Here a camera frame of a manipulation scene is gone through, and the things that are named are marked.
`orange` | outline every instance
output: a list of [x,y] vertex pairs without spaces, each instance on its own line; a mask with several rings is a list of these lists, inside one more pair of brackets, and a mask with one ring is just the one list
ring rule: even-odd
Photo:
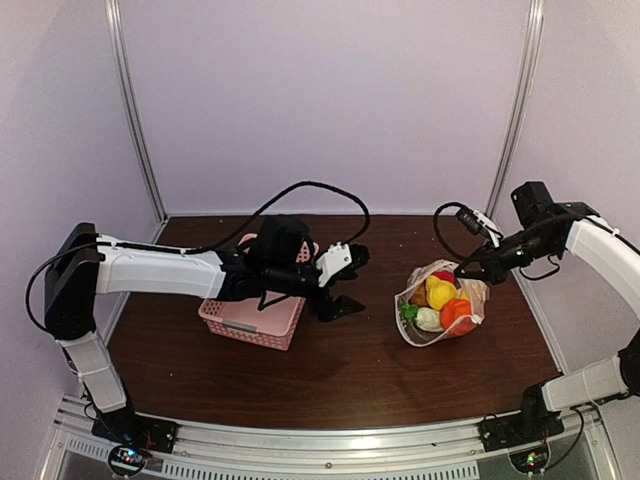
[[451,326],[460,317],[466,317],[458,323],[451,331],[447,332],[454,337],[466,335],[475,328],[475,324],[471,320],[471,303],[469,300],[454,298],[449,300],[440,312],[440,324],[445,330],[449,330]]

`white vegetable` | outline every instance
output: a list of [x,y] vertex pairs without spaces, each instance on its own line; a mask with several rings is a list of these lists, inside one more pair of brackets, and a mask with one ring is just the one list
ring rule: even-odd
[[416,327],[425,332],[440,333],[444,328],[440,325],[440,313],[431,308],[422,307],[416,315]]

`toy fruit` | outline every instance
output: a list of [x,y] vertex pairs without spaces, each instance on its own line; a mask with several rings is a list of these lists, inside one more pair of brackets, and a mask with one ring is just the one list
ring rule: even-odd
[[449,283],[452,283],[453,285],[456,284],[456,277],[454,277],[453,273],[451,273],[451,272],[434,272],[431,275],[433,275],[434,277],[439,278],[440,280],[442,280],[444,282],[449,282]]
[[440,314],[431,308],[423,307],[418,310],[416,315],[416,327],[425,332],[439,333],[444,332],[444,328],[440,325]]
[[456,286],[445,280],[440,280],[435,275],[427,277],[427,301],[434,310],[440,311],[451,299],[456,298],[458,291]]
[[427,302],[427,286],[424,284],[424,282],[418,285],[416,291],[413,292],[413,295],[411,295],[409,303],[411,305],[418,305],[419,307],[429,306],[429,303]]
[[471,319],[471,315],[471,303],[469,303],[469,300],[454,298],[447,302],[442,309],[442,312],[440,313],[440,323],[442,328],[449,330],[449,328],[456,323],[456,320],[460,317],[465,317],[458,323],[458,325],[453,327],[451,331],[447,332],[451,336],[461,337],[462,335],[469,333],[475,327],[475,324]]

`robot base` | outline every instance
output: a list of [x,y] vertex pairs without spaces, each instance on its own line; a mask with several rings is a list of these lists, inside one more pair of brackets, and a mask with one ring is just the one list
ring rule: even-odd
[[[160,453],[172,453],[173,445],[176,441],[176,434],[178,432],[178,424],[169,420],[145,417],[143,415],[136,416],[138,417],[138,420],[142,424],[144,430],[149,432],[149,435],[151,437],[151,450]],[[107,430],[106,427],[102,424],[102,422],[98,420],[93,423],[91,433],[96,437],[106,438],[107,440],[110,440],[112,442],[121,442],[120,439],[112,435],[109,430]],[[134,446],[146,449],[146,436],[134,442]]]
[[514,448],[527,443],[544,440],[564,432],[562,421],[554,416],[545,419],[538,428],[524,433],[522,413],[505,417],[485,419],[480,424],[480,439],[485,452],[493,452],[504,448]]

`green vegetable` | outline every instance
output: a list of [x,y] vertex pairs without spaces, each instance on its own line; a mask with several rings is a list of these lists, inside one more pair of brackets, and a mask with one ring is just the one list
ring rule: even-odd
[[420,307],[418,305],[409,305],[408,303],[403,303],[402,305],[400,305],[400,313],[402,314],[402,318],[404,318],[405,321],[412,326],[416,323],[418,310],[420,310]]

